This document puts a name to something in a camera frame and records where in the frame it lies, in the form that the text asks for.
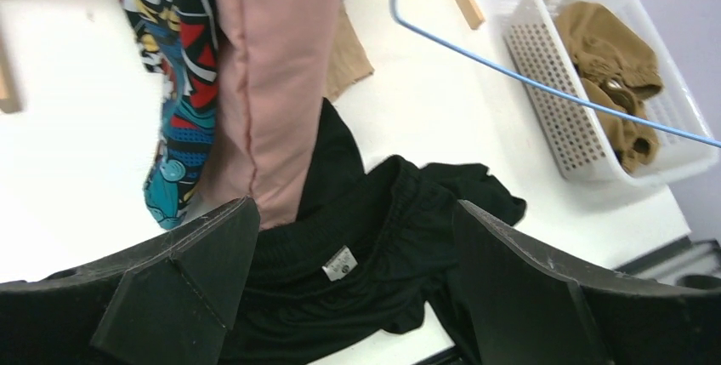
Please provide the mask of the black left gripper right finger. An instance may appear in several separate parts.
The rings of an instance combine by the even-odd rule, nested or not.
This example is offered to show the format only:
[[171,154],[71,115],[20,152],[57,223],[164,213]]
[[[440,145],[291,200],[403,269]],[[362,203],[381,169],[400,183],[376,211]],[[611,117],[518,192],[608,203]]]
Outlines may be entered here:
[[631,277],[469,201],[453,231],[484,364],[717,364],[720,292]]

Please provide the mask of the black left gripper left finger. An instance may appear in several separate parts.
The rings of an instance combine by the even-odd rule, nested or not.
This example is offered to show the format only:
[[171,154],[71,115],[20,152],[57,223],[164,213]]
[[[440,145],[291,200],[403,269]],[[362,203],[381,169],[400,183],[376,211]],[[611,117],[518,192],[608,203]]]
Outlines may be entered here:
[[214,364],[259,214],[250,198],[40,281],[1,286],[4,364]]

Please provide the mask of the tan brown shorts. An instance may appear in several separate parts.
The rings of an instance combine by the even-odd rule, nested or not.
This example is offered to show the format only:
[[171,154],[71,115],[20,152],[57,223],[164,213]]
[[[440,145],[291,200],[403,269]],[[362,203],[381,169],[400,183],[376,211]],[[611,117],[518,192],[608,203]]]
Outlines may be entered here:
[[[554,24],[588,99],[646,119],[645,101],[663,89],[652,48],[599,3],[571,3]],[[602,111],[596,114],[626,173],[655,160],[660,143],[653,128]]]

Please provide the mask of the black shorts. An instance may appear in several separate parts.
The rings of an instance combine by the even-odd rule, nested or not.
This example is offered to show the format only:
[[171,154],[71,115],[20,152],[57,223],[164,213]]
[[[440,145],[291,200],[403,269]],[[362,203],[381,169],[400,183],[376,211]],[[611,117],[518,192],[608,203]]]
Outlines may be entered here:
[[468,364],[481,361],[463,295],[453,209],[515,225],[527,208],[480,163],[370,171],[324,101],[296,220],[261,231],[223,364],[307,364],[383,330],[420,328],[430,305]]

